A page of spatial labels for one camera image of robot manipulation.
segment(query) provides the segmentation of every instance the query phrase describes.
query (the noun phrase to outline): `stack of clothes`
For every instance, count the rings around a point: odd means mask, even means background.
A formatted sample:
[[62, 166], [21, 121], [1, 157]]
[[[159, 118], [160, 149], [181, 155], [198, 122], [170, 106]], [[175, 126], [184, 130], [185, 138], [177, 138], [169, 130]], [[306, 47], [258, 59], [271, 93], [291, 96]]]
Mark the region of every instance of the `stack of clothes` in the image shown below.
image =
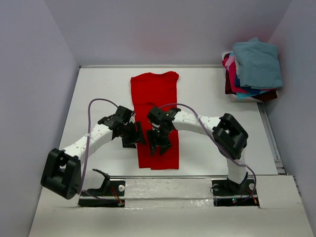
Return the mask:
[[239, 100], [252, 97], [266, 102], [277, 98], [283, 87], [276, 45], [260, 42], [257, 37], [233, 45], [233, 52], [223, 54], [226, 69], [225, 93]]

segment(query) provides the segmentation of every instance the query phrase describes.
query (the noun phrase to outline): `black joint motor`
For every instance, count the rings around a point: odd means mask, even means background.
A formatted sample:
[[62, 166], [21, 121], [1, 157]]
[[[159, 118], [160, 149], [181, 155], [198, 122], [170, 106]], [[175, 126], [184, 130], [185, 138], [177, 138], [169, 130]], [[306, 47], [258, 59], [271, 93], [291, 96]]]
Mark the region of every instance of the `black joint motor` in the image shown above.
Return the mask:
[[133, 111], [119, 106], [114, 115], [103, 117], [98, 124], [104, 124], [112, 130], [112, 139], [116, 137], [122, 138], [124, 148], [136, 148], [135, 144], [140, 142], [145, 144], [142, 125], [140, 122], [129, 122], [133, 115]]
[[247, 146], [248, 133], [231, 114], [224, 114], [220, 122], [213, 127], [213, 137], [233, 159], [240, 159]]
[[81, 183], [81, 164], [78, 157], [71, 157], [64, 151], [49, 152], [40, 184], [64, 197], [73, 198]]
[[159, 126], [156, 128], [153, 125], [152, 130], [147, 130], [151, 156], [154, 156], [157, 147], [160, 147], [161, 156], [170, 149], [172, 144], [168, 136], [175, 129], [172, 121], [179, 111], [181, 110], [178, 108], [172, 108], [166, 112], [156, 106], [149, 111], [147, 118], [150, 120], [150, 123]]

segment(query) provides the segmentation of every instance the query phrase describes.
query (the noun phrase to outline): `blue cloth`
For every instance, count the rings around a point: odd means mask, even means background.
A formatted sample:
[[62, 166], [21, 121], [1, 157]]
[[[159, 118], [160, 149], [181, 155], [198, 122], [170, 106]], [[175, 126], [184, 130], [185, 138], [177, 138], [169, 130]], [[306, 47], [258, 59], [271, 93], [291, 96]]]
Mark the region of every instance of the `blue cloth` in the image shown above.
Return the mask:
[[[261, 90], [259, 92], [259, 94], [262, 94], [262, 93], [266, 93], [268, 92], [268, 90]], [[243, 99], [243, 98], [247, 98], [247, 97], [252, 97], [254, 95], [259, 95], [259, 94], [254, 94], [254, 93], [239, 93], [239, 92], [236, 92], [236, 96], [237, 98], [240, 100], [240, 99]]]
[[253, 89], [251, 87], [246, 87], [246, 86], [240, 86], [240, 80], [239, 77], [236, 74], [236, 79], [235, 79], [235, 86], [240, 87], [243, 90], [249, 91], [249, 93], [252, 93], [254, 95], [259, 95], [260, 94], [260, 90], [259, 89]]
[[253, 89], [283, 87], [276, 45], [260, 42], [255, 37], [248, 42], [235, 43], [233, 51], [239, 61], [240, 86]]

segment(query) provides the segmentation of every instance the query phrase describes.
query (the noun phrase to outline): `dark red cloth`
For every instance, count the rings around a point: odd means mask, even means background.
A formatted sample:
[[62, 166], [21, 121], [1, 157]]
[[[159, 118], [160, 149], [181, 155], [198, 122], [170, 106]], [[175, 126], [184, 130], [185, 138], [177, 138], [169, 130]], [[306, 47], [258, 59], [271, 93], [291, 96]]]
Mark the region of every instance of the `dark red cloth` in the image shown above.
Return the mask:
[[223, 64], [223, 67], [225, 68], [225, 94], [229, 95], [229, 94], [235, 94], [233, 91], [232, 91], [232, 87], [231, 87], [231, 82], [229, 80], [229, 72], [226, 70], [226, 66], [225, 66], [225, 63], [226, 61], [228, 60], [229, 58], [229, 53], [226, 54], [224, 56], [224, 60], [222, 61], [222, 64]]
[[147, 114], [153, 106], [160, 107], [165, 104], [177, 103], [177, 80], [176, 72], [164, 74], [145, 73], [131, 79], [131, 93], [135, 120], [142, 123], [146, 145], [137, 144], [138, 162], [140, 168], [151, 169], [179, 169], [179, 137], [178, 131], [170, 133], [169, 139], [172, 147], [163, 155], [159, 155], [159, 148], [154, 157], [150, 156], [150, 147], [146, 131], [152, 129]]

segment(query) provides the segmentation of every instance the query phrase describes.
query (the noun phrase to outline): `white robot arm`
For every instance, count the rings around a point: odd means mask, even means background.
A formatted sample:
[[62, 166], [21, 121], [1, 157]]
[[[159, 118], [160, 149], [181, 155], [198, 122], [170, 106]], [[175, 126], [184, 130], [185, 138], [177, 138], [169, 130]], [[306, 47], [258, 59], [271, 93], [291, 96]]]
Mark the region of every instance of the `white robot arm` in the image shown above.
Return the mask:
[[119, 106], [116, 113], [109, 117], [103, 117], [91, 132], [72, 145], [59, 150], [49, 152], [41, 185], [60, 196], [71, 199], [80, 189], [81, 163], [85, 155], [91, 156], [104, 144], [116, 137], [122, 138], [124, 148], [136, 148], [135, 144], [145, 144], [140, 122], [130, 122], [133, 112], [123, 106]]
[[[116, 137], [122, 138], [122, 145], [125, 148], [136, 148], [135, 144], [138, 142], [145, 144], [140, 122], [130, 122], [132, 115], [131, 110], [119, 106], [114, 115], [99, 120], [89, 134], [62, 150], [50, 151], [41, 178], [41, 185], [66, 199], [71, 199], [80, 191], [80, 160], [86, 156], [87, 150], [89, 150], [88, 155], [90, 156]], [[229, 192], [232, 190], [230, 193], [233, 193], [234, 190], [241, 189], [241, 186], [244, 185], [248, 174], [244, 166], [236, 164], [244, 164], [243, 154], [248, 134], [232, 115], [199, 117], [203, 124], [201, 126], [196, 115], [178, 108], [165, 112], [153, 107], [148, 118], [153, 125], [153, 129], [147, 131], [151, 155], [155, 153], [157, 147], [160, 147], [160, 155], [171, 147], [168, 136], [172, 130], [186, 130], [208, 136], [212, 134], [211, 138], [219, 145], [220, 153], [228, 158], [229, 187], [227, 189]]]

